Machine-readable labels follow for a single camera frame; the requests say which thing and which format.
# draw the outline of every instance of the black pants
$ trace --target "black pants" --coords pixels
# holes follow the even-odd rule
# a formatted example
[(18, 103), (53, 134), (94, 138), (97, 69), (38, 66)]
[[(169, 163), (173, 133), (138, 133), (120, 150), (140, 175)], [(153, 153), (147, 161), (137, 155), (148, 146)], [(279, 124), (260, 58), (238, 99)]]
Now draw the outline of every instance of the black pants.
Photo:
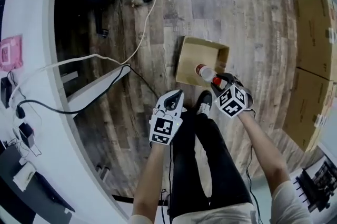
[[(249, 202), (251, 196), (228, 152), (216, 123), (205, 114), (182, 113), (183, 123), (173, 139), (173, 183), (170, 219)], [(195, 135), (206, 151), (212, 177), (210, 203), (201, 183), (195, 160)]]

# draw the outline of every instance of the white desk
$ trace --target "white desk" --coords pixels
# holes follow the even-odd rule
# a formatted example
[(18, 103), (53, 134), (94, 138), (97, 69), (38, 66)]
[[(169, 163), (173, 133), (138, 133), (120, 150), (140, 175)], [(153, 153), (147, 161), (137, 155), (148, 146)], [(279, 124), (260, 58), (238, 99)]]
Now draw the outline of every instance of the white desk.
[[(6, 0), (2, 39), (23, 35), (24, 66), (14, 70), (17, 81), (31, 71), (57, 62), (54, 37), (54, 0)], [(23, 85), (27, 98), (52, 107), (70, 110), (58, 68), (44, 71)], [(17, 104), (20, 98), (14, 99)], [(36, 132), (36, 144), (42, 155), (31, 161), (53, 188), (76, 210), (76, 216), (88, 223), (126, 223), (127, 215), (104, 189), (80, 141), (72, 116), (54, 113), (32, 104), (24, 105), (27, 123)], [(1, 140), (14, 138), (12, 111), (0, 104)]]

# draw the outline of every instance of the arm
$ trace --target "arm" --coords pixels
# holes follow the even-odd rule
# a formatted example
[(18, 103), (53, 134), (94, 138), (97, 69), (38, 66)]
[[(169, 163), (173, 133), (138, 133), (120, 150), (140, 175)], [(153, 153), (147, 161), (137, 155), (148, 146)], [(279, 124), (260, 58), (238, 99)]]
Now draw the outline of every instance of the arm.
[(248, 133), (273, 195), (281, 183), (290, 180), (286, 162), (267, 134), (248, 112), (244, 111), (238, 117)]
[(153, 143), (150, 156), (136, 189), (132, 215), (142, 215), (154, 223), (163, 180), (165, 146)]

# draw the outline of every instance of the shoe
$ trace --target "shoe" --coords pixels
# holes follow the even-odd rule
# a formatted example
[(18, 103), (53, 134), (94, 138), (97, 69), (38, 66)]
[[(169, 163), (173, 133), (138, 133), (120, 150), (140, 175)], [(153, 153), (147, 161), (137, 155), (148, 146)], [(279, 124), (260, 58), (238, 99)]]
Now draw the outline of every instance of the shoe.
[(210, 109), (212, 107), (212, 102), (213, 102), (212, 93), (209, 90), (203, 91), (200, 94), (198, 101), (196, 102), (195, 105), (196, 109), (198, 109), (196, 114), (199, 115), (203, 113), (208, 117), (210, 114)]

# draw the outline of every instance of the floor plank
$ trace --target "floor plank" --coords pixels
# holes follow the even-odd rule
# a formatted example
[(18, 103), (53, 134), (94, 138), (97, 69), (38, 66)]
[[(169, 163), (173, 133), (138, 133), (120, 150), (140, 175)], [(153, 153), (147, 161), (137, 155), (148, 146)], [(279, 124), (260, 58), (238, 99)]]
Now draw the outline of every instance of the floor plank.
[[(100, 53), (124, 61), (137, 47), (151, 5), (141, 0), (116, 0), (103, 14), (107, 39), (95, 34), (93, 13), (68, 23), (56, 16), (58, 60)], [(161, 95), (181, 88), (185, 104), (192, 106), (201, 88), (175, 82), (176, 63), (184, 35), (206, 38), (230, 47), (226, 71), (237, 76), (254, 97), (256, 119), (286, 158), (290, 171), (306, 167), (321, 156), (320, 149), (303, 153), (282, 131), (290, 99), (296, 57), (296, 21), (293, 0), (157, 0), (145, 37), (130, 64)], [(91, 59), (60, 68), (78, 70), (79, 78), (65, 85), (69, 95), (115, 68), (116, 64)], [(150, 148), (148, 120), (155, 97), (130, 73), (97, 103), (75, 117), (82, 142), (92, 163), (106, 165), (111, 173), (111, 194), (133, 197), (137, 179)], [(250, 141), (237, 118), (228, 119), (215, 108), (217, 122), (233, 160), (245, 177)], [(207, 196), (212, 183), (207, 158), (199, 141), (196, 158)], [(165, 156), (163, 187), (168, 189), (169, 156)], [(262, 174), (253, 154), (252, 177)]]

